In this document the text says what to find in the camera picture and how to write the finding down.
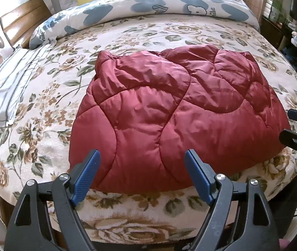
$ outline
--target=person's leg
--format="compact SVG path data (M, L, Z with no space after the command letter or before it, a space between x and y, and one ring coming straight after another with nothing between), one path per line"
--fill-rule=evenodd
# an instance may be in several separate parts
M297 208L297 176L269 202L279 238L283 238Z

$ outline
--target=white and blue duvet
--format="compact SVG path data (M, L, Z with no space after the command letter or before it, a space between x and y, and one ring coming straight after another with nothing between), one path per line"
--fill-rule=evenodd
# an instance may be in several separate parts
M259 29L243 0L96 0L50 17L34 31L30 49L110 20L148 14L194 14L229 18Z

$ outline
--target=striped pillowcase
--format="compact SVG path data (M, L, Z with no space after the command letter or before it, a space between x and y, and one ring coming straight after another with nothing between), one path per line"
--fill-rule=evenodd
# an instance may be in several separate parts
M0 65L0 127L13 124L24 90L55 43L35 50L18 48Z

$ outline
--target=wooden headboard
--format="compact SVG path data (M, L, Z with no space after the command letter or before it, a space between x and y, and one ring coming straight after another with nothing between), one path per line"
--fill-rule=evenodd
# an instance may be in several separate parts
M28 48L35 28L51 15L43 0L29 0L0 17L0 63L17 45Z

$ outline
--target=white striped fabric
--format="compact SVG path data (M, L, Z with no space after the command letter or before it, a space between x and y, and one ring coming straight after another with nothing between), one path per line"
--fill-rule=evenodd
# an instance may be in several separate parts
M20 97L55 43L35 50L18 48L0 65L0 127L13 124Z

